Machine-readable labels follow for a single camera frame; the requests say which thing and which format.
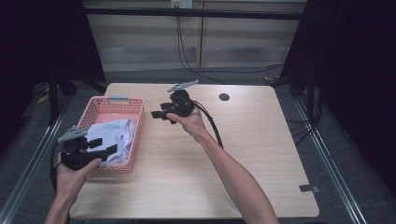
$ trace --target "finger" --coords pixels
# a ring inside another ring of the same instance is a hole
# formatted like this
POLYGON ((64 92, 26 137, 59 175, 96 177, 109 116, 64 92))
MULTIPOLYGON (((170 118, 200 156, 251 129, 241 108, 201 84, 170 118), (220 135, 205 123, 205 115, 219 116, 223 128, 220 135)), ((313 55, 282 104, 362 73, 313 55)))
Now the finger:
POLYGON ((180 122, 180 119, 181 119, 180 116, 178 116, 177 114, 173 114, 173 113, 167 113, 166 117, 168 119, 171 119, 172 121, 175 121, 175 122, 180 122))
POLYGON ((84 166, 80 171, 84 174, 89 173, 90 171, 94 170, 99 164, 102 162, 102 159, 98 158, 93 161, 90 161, 86 166, 84 166))
POLYGON ((62 163, 61 152, 58 153, 57 161, 58 161, 58 162, 55 164, 55 166, 57 167, 57 170, 59 170, 59 169, 64 169, 64 168, 69 169, 67 166, 65 166, 65 165, 62 163))
POLYGON ((201 110, 197 106, 194 107, 194 110, 192 112, 201 114, 201 110))

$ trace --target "wall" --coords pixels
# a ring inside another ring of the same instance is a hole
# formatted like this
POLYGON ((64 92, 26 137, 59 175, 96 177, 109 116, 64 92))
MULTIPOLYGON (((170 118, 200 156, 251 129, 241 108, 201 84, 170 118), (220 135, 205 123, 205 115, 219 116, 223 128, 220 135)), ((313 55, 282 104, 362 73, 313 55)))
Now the wall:
MULTIPOLYGON (((85 0, 85 6, 170 7, 170 1, 85 0)), ((302 12, 296 1, 193 1, 193 8, 302 12)), ((105 72, 182 67, 177 19, 154 16, 89 15, 105 72)), ((297 21, 180 18, 191 67, 265 66, 283 63, 297 21)))

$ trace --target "table surface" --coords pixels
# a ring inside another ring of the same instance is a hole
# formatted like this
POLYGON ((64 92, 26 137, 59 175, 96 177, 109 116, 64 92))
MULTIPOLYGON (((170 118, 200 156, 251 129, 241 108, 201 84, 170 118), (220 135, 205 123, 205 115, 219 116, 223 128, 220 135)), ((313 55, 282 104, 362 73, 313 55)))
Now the table surface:
MULTIPOLYGON (((179 124, 153 119, 170 102, 169 84, 113 83, 105 96, 144 99, 145 118, 131 174, 91 175, 73 218, 235 218, 238 209, 213 165, 179 124)), ((214 118, 225 150, 257 179, 278 217, 316 217, 308 180, 273 88, 194 85, 187 88, 214 118), (227 93, 230 100, 221 101, 227 93)), ((213 134, 204 117, 206 128, 213 134)))

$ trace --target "wire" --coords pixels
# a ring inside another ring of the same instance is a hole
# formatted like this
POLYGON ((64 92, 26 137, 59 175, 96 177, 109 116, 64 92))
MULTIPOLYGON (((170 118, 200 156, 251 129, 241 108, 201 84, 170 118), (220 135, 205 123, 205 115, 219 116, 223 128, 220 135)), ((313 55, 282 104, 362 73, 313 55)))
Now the wire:
POLYGON ((197 70, 194 70, 194 69, 190 66, 190 64, 189 64, 189 62, 188 62, 188 60, 187 60, 186 52, 185 52, 185 50, 184 50, 184 43, 183 43, 183 38, 182 38, 182 34, 181 34, 180 17, 177 17, 177 50, 178 50, 178 58, 179 58, 179 60, 180 60, 181 65, 184 67, 184 69, 186 69, 186 70, 189 71, 189 72, 193 72, 193 73, 194 73, 195 75, 197 75, 197 76, 205 77, 205 78, 211 79, 211 80, 216 81, 216 82, 218 82, 218 83, 221 83, 221 84, 223 84, 223 85, 225 84, 224 82, 222 82, 222 81, 220 81, 220 80, 218 80, 218 79, 215 79, 215 78, 213 78, 213 77, 203 76, 202 74, 203 74, 203 73, 236 73, 236 74, 266 73, 266 76, 267 76, 266 85, 268 85, 269 79, 270 79, 270 78, 269 78, 268 71, 270 71, 270 70, 272 70, 272 69, 275 69, 275 68, 277 68, 277 67, 279 67, 279 66, 284 65, 283 63, 271 64, 271 65, 266 66, 265 69, 256 70, 256 71, 233 71, 233 70, 205 70, 205 71, 197 71, 197 70), (182 57, 181 57, 181 52, 183 53, 183 56, 184 56, 184 62, 183 62, 182 57))
POLYGON ((209 120, 210 124, 212 125, 213 131, 215 132, 216 138, 218 139, 219 146, 224 148, 223 144, 221 142, 221 138, 220 138, 218 127, 216 126, 215 121, 213 120, 213 118, 209 115, 209 113, 207 112, 206 108, 203 105, 201 105, 197 101, 192 101, 192 102, 194 103, 194 105, 196 107, 198 107, 202 112, 204 112, 204 114, 206 115, 206 117, 209 120))
POLYGON ((58 146, 58 142, 52 146, 49 156, 49 178, 53 187, 53 190, 56 192, 56 168, 61 164, 60 162, 54 167, 54 155, 55 155, 55 148, 58 146))
POLYGON ((306 69, 303 68, 298 68, 295 71, 291 72, 287 76, 280 77, 278 80, 275 82, 271 83, 270 86, 273 87, 274 89, 277 88, 280 85, 284 85, 287 83, 292 82, 295 77, 299 76, 301 73, 306 72, 306 69))
POLYGON ((298 133, 294 133, 293 135, 292 135, 292 137, 296 137, 296 136, 298 136, 298 135, 300 135, 300 134, 302 134, 302 133, 306 133, 306 129, 303 129, 302 131, 299 131, 298 133))
POLYGON ((213 80, 213 81, 216 81, 216 82, 218 82, 218 83, 220 83, 220 84, 225 85, 224 82, 222 82, 222 81, 220 81, 220 80, 217 80, 217 79, 215 79, 215 78, 213 78, 213 77, 203 76, 203 75, 201 75, 201 74, 195 72, 195 71, 191 68, 191 66, 190 66, 190 64, 189 64, 189 61, 187 60, 186 52, 185 52, 185 50, 184 50, 184 43, 183 43, 183 38, 182 38, 182 34, 181 34, 181 27, 180 27, 180 17, 176 17, 176 20, 177 20, 177 51, 178 51, 178 58, 179 58, 179 60, 180 60, 181 65, 184 67, 184 69, 186 69, 186 70, 189 71, 189 72, 194 73, 195 75, 197 75, 197 76, 199 76, 199 77, 205 77, 205 78, 211 79, 211 80, 213 80), (181 50, 182 50, 183 55, 184 55, 184 61, 185 61, 184 63, 187 65, 187 67, 186 67, 186 65, 183 63, 183 60, 181 59, 180 44, 181 44, 181 50))
POLYGON ((309 134, 311 134, 314 130, 317 129, 319 121, 320 121, 320 117, 322 114, 322 110, 323 110, 323 96, 321 95, 320 91, 319 91, 319 99, 318 99, 318 106, 317 106, 317 116, 314 118, 314 120, 312 120, 312 128, 308 128, 308 132, 301 137, 298 141, 296 141, 294 143, 295 146, 297 146, 298 144, 300 144, 309 134))
POLYGON ((299 125, 295 126, 294 128, 291 128, 291 129, 290 129, 290 132, 292 132, 292 131, 294 131, 294 130, 300 128, 300 127, 303 126, 304 124, 305 124, 305 122, 302 122, 302 123, 300 123, 299 125))
POLYGON ((289 123, 306 123, 308 121, 309 120, 307 120, 307 119, 304 119, 304 120, 286 119, 286 122, 289 122, 289 123))

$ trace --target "gray carpet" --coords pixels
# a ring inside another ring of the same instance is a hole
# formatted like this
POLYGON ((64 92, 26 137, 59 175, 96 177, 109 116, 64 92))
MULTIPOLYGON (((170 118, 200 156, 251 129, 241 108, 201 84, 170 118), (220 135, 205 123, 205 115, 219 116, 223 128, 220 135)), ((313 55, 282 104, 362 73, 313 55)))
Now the gray carpet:
MULTIPOLYGON (((260 68, 249 68, 255 71, 260 68)), ((270 71, 269 77, 275 77, 278 69, 270 71)), ((251 73, 237 74, 216 72, 203 74, 220 80, 225 84, 235 85, 265 85, 268 80, 267 74, 251 73)), ((201 83, 219 84, 210 78, 198 77, 183 69, 156 70, 144 72, 125 72, 106 74, 107 83, 133 82, 133 83, 170 83, 192 81, 198 78, 201 83)), ((77 124, 83 109, 89 99, 94 95, 102 95, 101 92, 91 89, 85 84, 76 83, 77 94, 71 99, 63 122, 56 133, 55 139, 67 131, 71 125, 77 124)), ((287 120, 302 120, 293 98, 290 96, 289 86, 276 88, 276 94, 287 120)), ((26 110, 18 132, 7 146, 7 153, 0 159, 0 206, 4 205, 8 195, 17 184, 24 167, 32 157, 41 137, 47 129, 49 121, 50 105, 47 100, 41 105, 35 103, 36 98, 26 110)), ((61 104, 66 101, 61 97, 61 104)), ((291 134, 297 142, 306 133, 304 125, 289 122, 291 134)), ((344 135, 343 126, 332 115, 331 110, 324 102, 323 113, 320 118, 318 130, 322 135, 332 158, 337 164, 352 194, 359 203, 368 223, 396 223, 396 201, 391 196, 385 184, 376 172, 365 162, 359 153, 359 149, 353 139, 347 139, 344 135)), ((320 214, 315 218, 281 218, 281 223, 297 224, 309 222, 326 222, 329 224, 353 223, 347 212, 339 193, 324 166, 318 151, 308 135, 297 145, 297 150, 303 162, 307 177, 312 185, 318 186, 319 193, 316 199, 320 214)), ((12 223, 43 223, 52 201, 52 186, 49 173, 49 153, 40 163, 30 188, 24 196, 21 205, 13 218, 12 223)), ((138 220, 138 223, 244 223, 243 220, 138 220)), ((71 220, 70 223, 136 223, 135 220, 71 220)))

